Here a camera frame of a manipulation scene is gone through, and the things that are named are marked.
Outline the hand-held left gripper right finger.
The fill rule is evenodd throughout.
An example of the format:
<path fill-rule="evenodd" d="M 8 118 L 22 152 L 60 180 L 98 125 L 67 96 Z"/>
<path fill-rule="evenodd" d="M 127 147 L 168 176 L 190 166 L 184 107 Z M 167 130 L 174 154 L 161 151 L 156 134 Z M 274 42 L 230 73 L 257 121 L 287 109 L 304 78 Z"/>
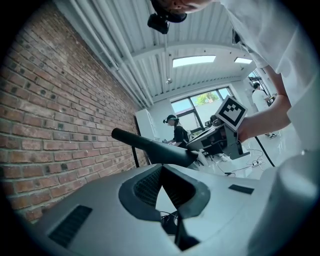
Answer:
<path fill-rule="evenodd" d="M 183 220 L 198 244 L 162 256 L 270 256 L 268 237 L 258 233 L 276 178 L 275 168 L 260 179 L 222 176 L 174 165 L 173 168 L 207 185 L 210 199 L 201 214 Z"/>

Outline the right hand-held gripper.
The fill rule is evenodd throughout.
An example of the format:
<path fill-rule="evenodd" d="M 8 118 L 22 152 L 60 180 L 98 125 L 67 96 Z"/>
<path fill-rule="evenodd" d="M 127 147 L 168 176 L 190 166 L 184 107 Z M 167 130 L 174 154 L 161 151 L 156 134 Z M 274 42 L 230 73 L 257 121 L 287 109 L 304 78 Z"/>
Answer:
<path fill-rule="evenodd" d="M 234 97 L 227 95 L 215 113 L 222 122 L 220 126 L 212 126 L 187 143 L 189 151 L 199 151 L 218 146 L 231 160 L 248 155 L 243 151 L 239 140 L 238 128 L 243 122 L 248 109 Z"/>

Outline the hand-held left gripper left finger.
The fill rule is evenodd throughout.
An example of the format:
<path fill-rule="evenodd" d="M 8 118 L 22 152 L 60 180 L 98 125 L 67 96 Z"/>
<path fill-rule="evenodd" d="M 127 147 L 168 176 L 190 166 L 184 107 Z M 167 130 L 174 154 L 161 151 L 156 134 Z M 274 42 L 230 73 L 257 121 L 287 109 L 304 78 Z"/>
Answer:
<path fill-rule="evenodd" d="M 34 225 L 54 256 L 177 256 L 179 247 L 156 209 L 160 164 L 91 181 L 50 208 Z"/>

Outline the black desk lamp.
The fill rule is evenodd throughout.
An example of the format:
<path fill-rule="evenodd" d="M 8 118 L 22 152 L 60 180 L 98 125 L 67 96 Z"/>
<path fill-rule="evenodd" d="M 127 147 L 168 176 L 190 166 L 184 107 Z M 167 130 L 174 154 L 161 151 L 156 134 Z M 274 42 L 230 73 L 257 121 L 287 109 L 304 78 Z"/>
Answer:
<path fill-rule="evenodd" d="M 152 164 L 173 164 L 187 168 L 199 155 L 197 151 L 154 141 L 119 128 L 114 128 L 111 136 L 115 140 L 145 151 Z"/>

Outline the person's right forearm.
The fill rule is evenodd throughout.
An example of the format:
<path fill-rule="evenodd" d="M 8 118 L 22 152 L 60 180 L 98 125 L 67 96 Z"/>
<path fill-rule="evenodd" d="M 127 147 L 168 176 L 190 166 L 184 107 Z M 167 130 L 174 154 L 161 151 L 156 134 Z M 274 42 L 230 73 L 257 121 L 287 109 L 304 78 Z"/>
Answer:
<path fill-rule="evenodd" d="M 287 127 L 291 123 L 287 114 L 290 108 L 288 95 L 279 93 L 268 109 L 243 119 L 238 128 L 238 140 L 244 142 L 247 139 Z"/>

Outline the black framed window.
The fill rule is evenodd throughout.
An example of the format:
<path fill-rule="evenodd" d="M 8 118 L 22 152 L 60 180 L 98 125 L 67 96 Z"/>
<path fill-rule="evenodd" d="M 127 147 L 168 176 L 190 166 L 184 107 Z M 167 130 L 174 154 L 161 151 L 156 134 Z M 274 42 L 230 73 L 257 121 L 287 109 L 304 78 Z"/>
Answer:
<path fill-rule="evenodd" d="M 227 96 L 233 96 L 229 87 L 188 96 L 172 102 L 175 115 L 181 125 L 188 131 L 196 133 L 211 125 L 213 116 Z"/>

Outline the white shelf cabinet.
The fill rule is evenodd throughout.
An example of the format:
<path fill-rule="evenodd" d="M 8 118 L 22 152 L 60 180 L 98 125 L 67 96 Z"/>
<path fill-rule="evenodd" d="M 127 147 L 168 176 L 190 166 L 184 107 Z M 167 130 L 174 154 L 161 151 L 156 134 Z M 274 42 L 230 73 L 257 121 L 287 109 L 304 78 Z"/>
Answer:
<path fill-rule="evenodd" d="M 140 135 L 153 141 L 160 141 L 154 120 L 147 109 L 135 113 Z"/>

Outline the large ceiling light panel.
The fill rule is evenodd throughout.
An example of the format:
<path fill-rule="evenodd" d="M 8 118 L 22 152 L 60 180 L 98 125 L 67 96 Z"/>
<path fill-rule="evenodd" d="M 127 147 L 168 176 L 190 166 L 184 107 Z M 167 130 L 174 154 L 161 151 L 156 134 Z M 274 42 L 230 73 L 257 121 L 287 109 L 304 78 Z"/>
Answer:
<path fill-rule="evenodd" d="M 213 63 L 216 59 L 215 55 L 189 56 L 176 58 L 172 61 L 172 67 L 178 68 L 188 65 L 197 65 L 205 63 Z"/>

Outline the white ceiling pipes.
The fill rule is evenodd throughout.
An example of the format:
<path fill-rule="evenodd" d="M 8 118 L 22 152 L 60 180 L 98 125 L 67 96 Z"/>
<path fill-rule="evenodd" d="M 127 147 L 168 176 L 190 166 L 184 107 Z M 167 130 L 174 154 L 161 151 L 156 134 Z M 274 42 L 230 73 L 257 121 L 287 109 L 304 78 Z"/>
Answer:
<path fill-rule="evenodd" d="M 122 36 L 114 15 L 105 0 L 70 0 L 82 22 L 115 68 L 127 89 L 137 97 L 142 106 L 154 105 L 132 54 Z"/>

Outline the person's white shirt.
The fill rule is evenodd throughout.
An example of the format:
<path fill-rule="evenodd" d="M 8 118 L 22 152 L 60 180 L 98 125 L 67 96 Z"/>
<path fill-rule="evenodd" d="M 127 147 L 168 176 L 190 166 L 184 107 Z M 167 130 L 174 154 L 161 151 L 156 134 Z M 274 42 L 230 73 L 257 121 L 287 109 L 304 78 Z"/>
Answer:
<path fill-rule="evenodd" d="M 278 0 L 220 2 L 240 44 L 268 75 L 277 95 L 287 94 L 292 110 L 320 82 L 319 57 L 302 25 Z"/>

